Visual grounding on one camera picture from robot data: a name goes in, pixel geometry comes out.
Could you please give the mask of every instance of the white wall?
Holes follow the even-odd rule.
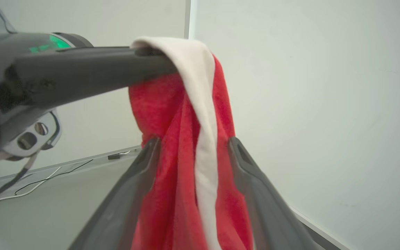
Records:
[[[236,134],[352,250],[400,249],[400,0],[201,0]]]
[[[185,0],[0,0],[0,7],[19,31],[76,33],[94,46],[126,46],[140,35],[184,37]],[[58,115],[62,137],[35,168],[141,142],[127,89],[59,107]],[[0,177],[24,163],[0,161]]]

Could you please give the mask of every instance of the wire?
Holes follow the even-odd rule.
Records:
[[[28,195],[29,193],[33,192],[35,189],[37,189],[41,184],[45,183],[47,180],[53,179],[53,178],[55,178],[55,177],[57,177],[57,176],[60,176],[60,175],[62,175],[62,174],[71,173],[71,172],[75,171],[76,169],[81,168],[82,166],[86,165],[87,163],[90,163],[92,160],[90,160],[90,161],[84,163],[83,165],[80,165],[80,166],[76,167],[75,169],[72,169],[72,170],[69,171],[69,172],[65,172],[65,173],[61,173],[61,174],[57,174],[56,176],[53,176],[56,172],[58,172],[58,171],[62,168],[62,167],[59,167],[59,168],[57,168],[51,175],[49,175],[46,179],[43,179],[43,180],[41,180],[41,181],[38,181],[39,183],[38,183],[38,182],[32,182],[32,183],[27,184],[27,185],[25,185],[24,187],[22,187],[22,188],[20,188],[20,189],[18,189],[18,190],[16,191],[16,192],[18,192],[18,191],[22,190],[23,188],[25,188],[25,187],[27,187],[27,186],[30,186],[30,185],[35,184],[35,183],[38,183],[35,187],[33,187],[33,188],[32,188],[31,190],[29,190],[28,192],[25,192],[25,193],[19,194],[19,195],[17,195],[16,192],[15,192],[15,195],[0,198],[0,201],[4,201],[4,200],[8,200],[8,199],[13,199],[13,198],[18,198],[18,197],[26,196],[26,195]]]
[[[0,194],[2,194],[5,190],[9,189],[11,186],[13,186],[17,181],[21,179],[21,177],[26,174],[26,172],[32,167],[33,163],[36,160],[36,157],[38,156],[38,152],[33,154],[30,159],[27,161],[26,165],[21,169],[21,171],[9,182],[4,184],[2,187],[0,187]]]
[[[49,175],[46,179],[44,179],[41,183],[39,183],[38,185],[36,185],[34,188],[32,188],[31,190],[29,190],[28,192],[25,192],[24,194],[20,194],[20,195],[13,195],[13,196],[8,196],[8,197],[3,197],[0,198],[0,201],[4,201],[4,200],[8,200],[8,199],[12,199],[12,198],[17,198],[17,197],[22,197],[25,195],[28,195],[29,193],[33,192],[35,189],[37,189],[41,184],[45,183],[46,180],[49,180],[51,178],[51,176],[53,176],[56,172],[58,172],[58,170],[60,170],[62,167],[57,168],[51,175]]]
[[[71,171],[69,171],[69,172],[65,172],[65,173],[60,173],[60,174],[57,174],[56,176],[54,176],[54,177],[52,177],[52,178],[55,178],[55,177],[57,177],[57,176],[60,176],[60,175],[62,175],[62,174],[68,174],[68,173],[71,173],[71,172],[73,172],[73,171],[75,171],[75,170],[77,170],[77,169],[81,168],[82,166],[86,165],[87,163],[90,163],[92,160],[90,160],[90,161],[88,161],[88,162],[84,163],[84,164],[83,164],[83,165],[81,165],[81,166],[78,166],[78,167],[76,167],[75,169],[72,169],[72,170],[71,170]],[[43,180],[41,180],[41,181],[38,181],[38,182],[45,182],[46,180],[49,180],[49,179],[52,179],[52,178],[50,178],[50,176],[49,176],[49,177],[47,177],[46,179],[43,179]],[[28,186],[30,186],[30,185],[32,185],[32,184],[35,184],[35,183],[38,183],[38,182],[32,182],[32,183],[30,183],[30,184],[27,184],[27,185],[25,185],[24,187],[22,187],[22,188],[20,188],[20,189],[16,190],[16,192],[15,192],[15,195],[16,195],[16,193],[18,193],[18,191],[20,191],[20,190],[24,189],[25,187],[28,187]]]

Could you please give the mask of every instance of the fabric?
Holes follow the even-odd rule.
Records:
[[[142,145],[162,139],[132,249],[252,249],[227,154],[234,125],[220,63],[199,41],[143,37],[132,44],[145,46],[163,51],[179,73],[129,88]]]

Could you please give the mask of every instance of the green light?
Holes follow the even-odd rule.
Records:
[[[56,36],[49,36],[50,41],[54,42],[58,48],[63,49],[63,48],[70,48],[70,45],[68,45],[65,41],[61,40],[60,38],[57,38]]]
[[[49,49],[65,49],[65,48],[70,48],[70,45],[68,45],[64,40],[57,38],[56,36],[50,35],[48,44],[40,45],[38,47],[31,47],[29,48],[29,50],[32,53],[39,53],[41,51]]]

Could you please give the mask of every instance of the gray floor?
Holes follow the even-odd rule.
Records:
[[[67,249],[134,158],[105,158],[0,201],[0,250]]]

